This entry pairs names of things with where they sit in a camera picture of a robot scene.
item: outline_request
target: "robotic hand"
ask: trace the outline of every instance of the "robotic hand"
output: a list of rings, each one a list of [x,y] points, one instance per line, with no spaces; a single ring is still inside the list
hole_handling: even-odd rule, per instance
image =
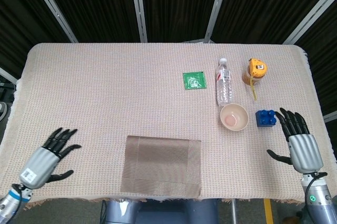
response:
[[[332,203],[329,189],[325,183],[326,172],[319,172],[323,167],[322,157],[315,137],[310,134],[304,118],[280,108],[276,112],[280,120],[290,157],[282,157],[268,149],[267,153],[276,161],[293,165],[303,174],[301,180],[305,192],[305,205],[312,221],[316,224],[337,224],[337,211]]]
[[[66,179],[74,173],[68,170],[64,174],[52,174],[58,163],[80,145],[71,145],[61,152],[77,129],[62,132],[62,128],[53,132],[42,147],[39,147],[26,162],[20,172],[20,184],[12,184],[9,193],[0,200],[0,224],[9,223],[17,212],[24,208],[32,197],[33,189],[41,188],[45,183]]]

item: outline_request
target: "green packet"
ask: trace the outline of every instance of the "green packet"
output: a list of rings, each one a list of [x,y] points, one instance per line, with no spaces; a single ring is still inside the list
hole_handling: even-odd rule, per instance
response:
[[[204,72],[183,73],[185,90],[205,89],[206,79]]]

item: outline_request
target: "blue lego block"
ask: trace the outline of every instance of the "blue lego block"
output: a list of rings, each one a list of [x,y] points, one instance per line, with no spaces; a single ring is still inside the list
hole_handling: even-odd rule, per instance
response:
[[[273,110],[260,110],[255,113],[257,126],[260,128],[270,128],[275,126],[276,118]]]

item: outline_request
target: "bottle label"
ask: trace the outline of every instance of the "bottle label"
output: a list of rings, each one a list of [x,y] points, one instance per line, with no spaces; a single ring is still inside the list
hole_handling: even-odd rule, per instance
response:
[[[231,79],[231,74],[228,70],[219,70],[217,72],[216,80],[230,80]]]

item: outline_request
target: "brown placemat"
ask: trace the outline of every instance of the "brown placemat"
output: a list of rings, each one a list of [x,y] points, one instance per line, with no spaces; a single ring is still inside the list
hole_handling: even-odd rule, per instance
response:
[[[201,141],[128,136],[121,192],[197,198]]]

